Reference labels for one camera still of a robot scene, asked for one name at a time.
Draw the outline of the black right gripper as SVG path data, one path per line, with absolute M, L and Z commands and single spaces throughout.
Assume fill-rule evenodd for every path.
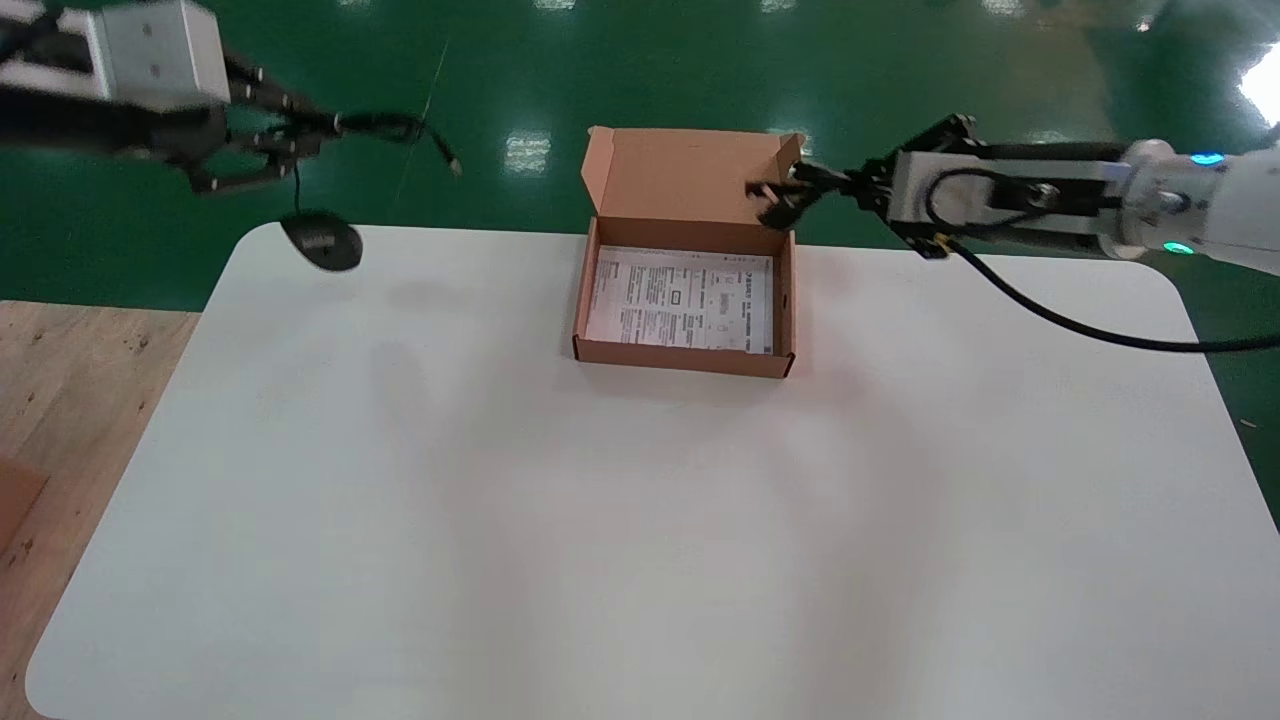
M 748 182 L 745 195 L 764 201 L 758 222 L 772 231 L 791 231 L 808 210 L 831 193 L 849 195 L 863 211 L 888 225 L 893 199 L 896 155 L 869 158 L 856 170 L 840 172 L 820 164 L 796 161 L 796 183 Z

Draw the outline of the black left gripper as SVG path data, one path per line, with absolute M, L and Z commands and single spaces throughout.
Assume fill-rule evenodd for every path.
M 1 142 L 189 165 L 192 191 L 211 195 L 294 178 L 303 160 L 320 154 L 324 137 L 342 135 L 337 114 L 283 87 L 262 67 L 228 60 L 227 76 L 233 105 L 284 118 L 285 128 L 302 135 L 233 135 L 227 142 L 227 111 L 221 106 L 150 111 L 4 88 Z

